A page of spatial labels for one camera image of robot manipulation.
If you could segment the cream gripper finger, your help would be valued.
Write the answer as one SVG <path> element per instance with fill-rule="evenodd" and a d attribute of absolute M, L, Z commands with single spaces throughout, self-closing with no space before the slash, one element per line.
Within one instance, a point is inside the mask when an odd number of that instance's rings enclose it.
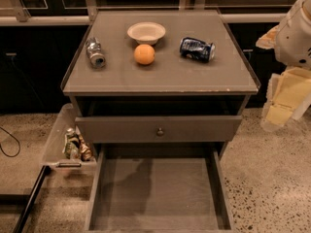
<path fill-rule="evenodd" d="M 267 132 L 283 127 L 289 119 L 300 119 L 311 106 L 311 71 L 288 67 L 268 82 L 260 126 Z"/>
<path fill-rule="evenodd" d="M 273 49 L 275 46 L 275 38 L 278 32 L 278 28 L 279 26 L 276 25 L 270 30 L 268 30 L 264 35 L 259 37 L 258 40 L 256 41 L 256 46 L 264 50 Z"/>

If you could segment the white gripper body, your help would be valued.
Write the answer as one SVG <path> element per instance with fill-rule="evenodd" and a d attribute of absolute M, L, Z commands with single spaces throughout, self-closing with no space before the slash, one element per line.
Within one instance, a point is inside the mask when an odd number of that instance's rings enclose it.
<path fill-rule="evenodd" d="M 311 18 L 303 7 L 291 8 L 279 23 L 275 56 L 287 66 L 311 67 Z"/>

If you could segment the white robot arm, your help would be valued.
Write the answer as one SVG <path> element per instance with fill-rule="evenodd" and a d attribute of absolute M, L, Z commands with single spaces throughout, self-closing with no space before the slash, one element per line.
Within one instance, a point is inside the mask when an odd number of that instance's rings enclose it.
<path fill-rule="evenodd" d="M 311 0 L 297 0 L 256 46 L 274 49 L 276 60 L 286 66 L 271 75 L 261 114 L 260 126 L 273 132 L 291 118 L 300 119 L 311 104 Z"/>

